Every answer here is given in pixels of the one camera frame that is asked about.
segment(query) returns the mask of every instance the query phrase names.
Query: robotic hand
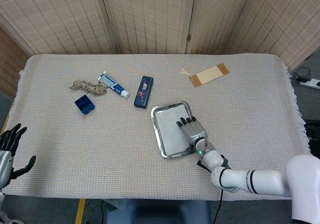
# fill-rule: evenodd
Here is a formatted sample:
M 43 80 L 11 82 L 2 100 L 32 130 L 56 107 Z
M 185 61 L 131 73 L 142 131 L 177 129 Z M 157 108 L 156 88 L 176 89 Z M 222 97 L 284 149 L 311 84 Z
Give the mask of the robotic hand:
M 276 170 L 232 170 L 207 140 L 207 132 L 192 117 L 177 122 L 211 172 L 214 186 L 229 192 L 240 189 L 253 194 L 292 198 L 292 223 L 320 223 L 320 160 L 312 155 L 291 158 L 285 172 Z
M 19 130 L 21 124 L 0 135 L 0 190 L 10 184 L 10 181 L 29 172 L 35 163 L 35 155 L 31 157 L 25 168 L 13 171 L 13 159 L 19 145 L 21 136 L 27 130 L 26 127 Z

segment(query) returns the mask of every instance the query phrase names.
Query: floor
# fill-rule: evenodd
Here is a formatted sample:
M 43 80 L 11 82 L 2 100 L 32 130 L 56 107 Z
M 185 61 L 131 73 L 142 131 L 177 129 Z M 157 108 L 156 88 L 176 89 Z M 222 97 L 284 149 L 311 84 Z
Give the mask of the floor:
M 320 51 L 313 54 L 303 64 L 311 68 L 311 77 L 320 80 Z M 297 103 L 304 119 L 320 120 L 320 91 L 300 86 L 292 80 Z M 0 127 L 10 109 L 12 100 L 0 93 Z M 25 196 L 6 196 L 3 210 L 10 218 L 20 219 L 25 224 L 74 223 L 78 199 L 55 199 Z M 100 200 L 86 200 L 82 222 L 101 223 Z M 211 202 L 214 217 L 218 201 Z M 223 201 L 216 224 L 228 223 L 290 223 L 290 200 Z

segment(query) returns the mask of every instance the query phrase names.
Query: electrical outlet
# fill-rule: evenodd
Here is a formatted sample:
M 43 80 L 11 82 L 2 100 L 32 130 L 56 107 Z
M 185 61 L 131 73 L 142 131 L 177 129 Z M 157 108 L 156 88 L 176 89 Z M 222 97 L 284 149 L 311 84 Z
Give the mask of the electrical outlet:
M 320 80 L 311 79 L 310 81 L 307 81 L 305 83 L 304 82 L 300 82 L 300 85 L 320 90 L 320 86 L 317 85 L 317 83 L 319 83 L 319 82 L 320 82 Z

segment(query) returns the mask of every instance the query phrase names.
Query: silver tray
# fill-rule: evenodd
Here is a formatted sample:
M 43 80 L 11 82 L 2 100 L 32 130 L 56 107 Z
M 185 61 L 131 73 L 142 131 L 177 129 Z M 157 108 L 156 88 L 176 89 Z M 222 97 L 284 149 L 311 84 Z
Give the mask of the silver tray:
M 188 140 L 177 125 L 180 118 L 191 118 L 190 106 L 185 101 L 155 106 L 151 118 L 162 157 L 179 157 L 192 154 Z

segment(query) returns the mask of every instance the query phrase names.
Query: paper tag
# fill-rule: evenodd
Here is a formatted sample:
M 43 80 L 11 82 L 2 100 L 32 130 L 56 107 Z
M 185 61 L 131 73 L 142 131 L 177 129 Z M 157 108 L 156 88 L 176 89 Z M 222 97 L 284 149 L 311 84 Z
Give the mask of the paper tag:
M 192 77 L 190 77 L 190 80 L 192 80 L 192 83 L 195 87 L 198 87 L 228 73 L 229 70 L 226 68 L 226 66 L 224 64 L 219 64 L 203 70 L 195 75 L 192 75 Z

